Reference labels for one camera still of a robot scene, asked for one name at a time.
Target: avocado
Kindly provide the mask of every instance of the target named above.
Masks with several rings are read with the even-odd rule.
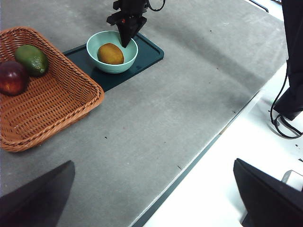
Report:
[[[33,77],[44,75],[48,68],[47,56],[40,49],[32,45],[18,47],[15,51],[15,59]]]

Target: apple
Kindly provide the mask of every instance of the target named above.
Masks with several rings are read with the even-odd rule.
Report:
[[[0,92],[8,96],[16,96],[27,88],[29,76],[23,65],[16,61],[0,64]]]

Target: wicker basket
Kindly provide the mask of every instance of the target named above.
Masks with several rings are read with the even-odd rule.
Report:
[[[0,34],[0,62],[14,60],[15,50],[31,44],[49,61],[47,73],[30,78],[26,92],[0,94],[0,144],[6,151],[23,151],[41,144],[98,106],[104,91],[41,34],[14,27]]]

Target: bowl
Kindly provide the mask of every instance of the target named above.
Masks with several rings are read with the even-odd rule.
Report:
[[[119,47],[124,56],[123,64],[111,65],[98,60],[99,47],[107,43],[112,43]],[[95,66],[111,74],[122,73],[128,70],[133,65],[138,54],[137,43],[131,39],[127,47],[124,48],[121,45],[120,34],[116,31],[103,31],[92,35],[86,43],[86,49]]]

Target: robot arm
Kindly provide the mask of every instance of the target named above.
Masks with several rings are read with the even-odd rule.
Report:
[[[160,9],[153,9],[149,3],[149,0],[117,0],[113,4],[113,8],[121,11],[112,14],[107,18],[107,22],[110,25],[117,25],[121,44],[126,47],[131,40],[143,27],[147,19],[142,16],[146,12],[147,8],[152,11],[160,11],[165,4],[163,0],[163,5]]]

